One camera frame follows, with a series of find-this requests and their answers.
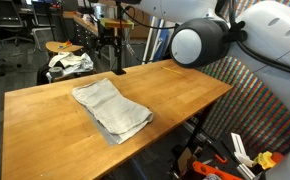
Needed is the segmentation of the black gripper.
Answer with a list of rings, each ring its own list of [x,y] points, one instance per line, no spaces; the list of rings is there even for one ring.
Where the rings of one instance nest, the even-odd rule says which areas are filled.
[[[96,40],[96,49],[101,50],[104,46],[110,45],[115,49],[121,47],[119,41],[121,38],[115,34],[116,28],[100,29]]]

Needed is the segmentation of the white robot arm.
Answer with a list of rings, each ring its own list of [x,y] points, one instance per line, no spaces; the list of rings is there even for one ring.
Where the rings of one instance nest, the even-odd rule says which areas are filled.
[[[124,3],[174,22],[171,57],[182,67],[210,64],[224,56],[241,60],[290,111],[290,7],[262,0],[242,13],[230,0],[229,18],[218,0],[102,0]]]

